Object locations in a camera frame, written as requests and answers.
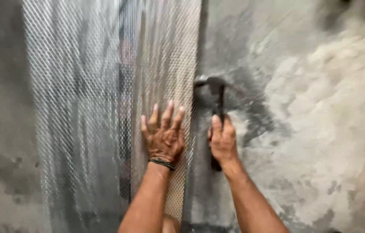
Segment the forearm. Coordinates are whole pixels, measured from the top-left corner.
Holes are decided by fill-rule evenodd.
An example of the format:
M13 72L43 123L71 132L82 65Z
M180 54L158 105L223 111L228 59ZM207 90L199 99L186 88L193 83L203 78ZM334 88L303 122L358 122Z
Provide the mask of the forearm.
M170 170L149 162L141 186L118 233L160 233Z
M238 223L243 233L289 232L249 178L238 158L221 167L229 181Z

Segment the fingernail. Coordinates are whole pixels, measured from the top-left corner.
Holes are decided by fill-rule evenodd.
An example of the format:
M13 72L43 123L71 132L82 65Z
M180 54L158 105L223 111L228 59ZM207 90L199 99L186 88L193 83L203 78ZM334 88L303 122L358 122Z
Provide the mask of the fingernail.
M213 123L218 123L218 116L214 115L212 121Z

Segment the black bracelet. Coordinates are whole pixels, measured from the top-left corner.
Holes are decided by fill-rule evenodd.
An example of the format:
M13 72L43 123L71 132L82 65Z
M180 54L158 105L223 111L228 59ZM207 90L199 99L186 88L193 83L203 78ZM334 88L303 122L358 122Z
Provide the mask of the black bracelet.
M168 167L171 171L174 171L175 170L175 167L171 165L171 163L169 162L166 162L160 158L152 158L149 160L149 162L154 162L156 164L159 164L159 165L162 165L162 166L165 166L165 167Z

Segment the hand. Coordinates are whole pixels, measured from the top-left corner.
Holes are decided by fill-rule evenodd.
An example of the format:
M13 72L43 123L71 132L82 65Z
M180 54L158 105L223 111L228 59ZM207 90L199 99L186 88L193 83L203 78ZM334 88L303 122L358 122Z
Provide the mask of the hand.
M227 114L224 116L224 127L221 119L217 115L213 116L211 128L208 131L208 141L211 147L211 153L220 163L221 167L226 162L238 158L236 130Z
M185 112L181 107L170 127L173 111L174 103L170 100L159 126L158 105L155 104L148 127L146 117L142 116L141 130L147 143L149 159L159 158L175 165L185 148L184 129L181 128Z

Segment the metal mesh sheet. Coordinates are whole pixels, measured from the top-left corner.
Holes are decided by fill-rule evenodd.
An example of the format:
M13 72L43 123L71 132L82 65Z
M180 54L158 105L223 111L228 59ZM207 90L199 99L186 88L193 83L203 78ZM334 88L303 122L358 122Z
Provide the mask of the metal mesh sheet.
M25 0L48 232L111 232L147 158L139 117L168 99L189 129L201 0ZM188 151L166 213L181 219Z

